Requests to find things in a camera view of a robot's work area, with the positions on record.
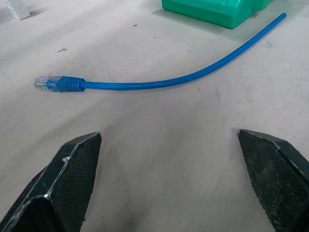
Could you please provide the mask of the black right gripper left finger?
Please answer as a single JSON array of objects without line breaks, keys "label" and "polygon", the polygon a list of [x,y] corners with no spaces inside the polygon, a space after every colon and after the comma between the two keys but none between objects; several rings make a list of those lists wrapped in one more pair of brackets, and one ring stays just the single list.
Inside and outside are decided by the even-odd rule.
[{"label": "black right gripper left finger", "polygon": [[2,232],[79,232],[93,192],[101,135],[70,140],[24,188]]}]

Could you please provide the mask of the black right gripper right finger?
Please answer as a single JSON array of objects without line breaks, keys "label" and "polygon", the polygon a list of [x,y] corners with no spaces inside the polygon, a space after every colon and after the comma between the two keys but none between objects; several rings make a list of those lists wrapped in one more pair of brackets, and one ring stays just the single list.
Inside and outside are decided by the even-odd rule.
[{"label": "black right gripper right finger", "polygon": [[277,232],[309,230],[309,162],[288,141],[240,129],[254,192]]}]

